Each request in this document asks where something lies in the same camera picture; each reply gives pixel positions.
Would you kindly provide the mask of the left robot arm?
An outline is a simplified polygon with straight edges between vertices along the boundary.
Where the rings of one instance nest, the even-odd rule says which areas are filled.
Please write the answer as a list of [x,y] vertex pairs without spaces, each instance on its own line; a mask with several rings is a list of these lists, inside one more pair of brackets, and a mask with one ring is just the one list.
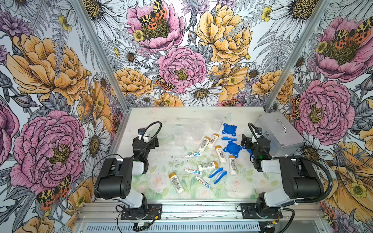
[[133,156],[120,160],[106,158],[94,184],[97,198],[115,200],[122,203],[124,216],[137,219],[145,218],[149,213],[146,196],[132,186],[134,175],[146,174],[149,168],[150,150],[159,146],[157,135],[147,135],[145,128],[138,130],[133,140]]

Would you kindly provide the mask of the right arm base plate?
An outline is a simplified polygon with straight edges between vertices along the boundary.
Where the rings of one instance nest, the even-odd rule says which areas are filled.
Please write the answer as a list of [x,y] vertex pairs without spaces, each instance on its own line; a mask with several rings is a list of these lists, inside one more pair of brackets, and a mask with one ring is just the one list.
[[281,219],[282,212],[278,208],[258,207],[256,203],[241,203],[237,207],[243,219]]

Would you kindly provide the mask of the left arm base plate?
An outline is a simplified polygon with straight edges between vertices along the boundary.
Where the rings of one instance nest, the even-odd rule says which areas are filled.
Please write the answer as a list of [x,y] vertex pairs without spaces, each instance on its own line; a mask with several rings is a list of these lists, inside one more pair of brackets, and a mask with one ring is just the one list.
[[159,220],[161,219],[163,205],[160,203],[143,204],[139,208],[128,209],[121,211],[121,220]]

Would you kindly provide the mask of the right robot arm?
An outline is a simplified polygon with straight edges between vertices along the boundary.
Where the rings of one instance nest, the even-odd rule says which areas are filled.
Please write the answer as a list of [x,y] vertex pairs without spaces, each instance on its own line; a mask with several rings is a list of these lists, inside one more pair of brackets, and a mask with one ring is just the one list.
[[298,202],[315,203],[325,195],[314,167],[315,161],[288,155],[272,157],[269,155],[270,140],[242,135],[241,146],[251,152],[251,162],[260,173],[279,174],[281,186],[258,195],[255,204],[242,204],[242,215],[256,214],[256,218],[281,217],[281,208]]

